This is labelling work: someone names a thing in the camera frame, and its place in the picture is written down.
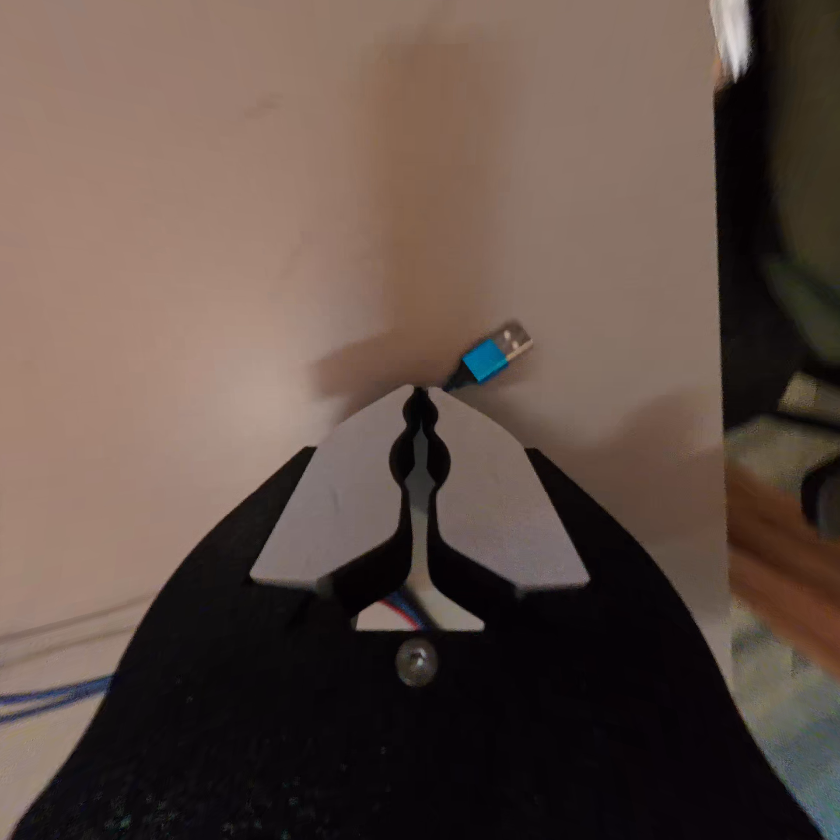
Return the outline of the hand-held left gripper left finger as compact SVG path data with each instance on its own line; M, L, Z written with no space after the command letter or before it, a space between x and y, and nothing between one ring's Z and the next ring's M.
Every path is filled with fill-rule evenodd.
M251 569L253 582L334 601L349 616L404 583L420 395L400 386L316 447Z

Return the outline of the light grey desk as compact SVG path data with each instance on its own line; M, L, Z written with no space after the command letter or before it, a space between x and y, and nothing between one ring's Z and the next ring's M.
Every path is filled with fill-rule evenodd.
M735 834L708 2L2 2L2 632L158 589L14 838ZM413 560L250 572L419 390ZM437 387L588 570L432 583Z

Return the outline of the dark office chair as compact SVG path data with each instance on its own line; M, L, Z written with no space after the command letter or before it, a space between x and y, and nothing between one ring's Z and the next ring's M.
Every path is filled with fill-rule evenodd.
M797 375L838 393L838 2L710 2L723 429L771 417Z

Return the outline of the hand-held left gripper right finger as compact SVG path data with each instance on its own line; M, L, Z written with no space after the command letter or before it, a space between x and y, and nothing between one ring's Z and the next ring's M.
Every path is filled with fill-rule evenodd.
M434 586L482 622L505 622L531 596L591 580L522 444L437 387L423 399L427 567Z

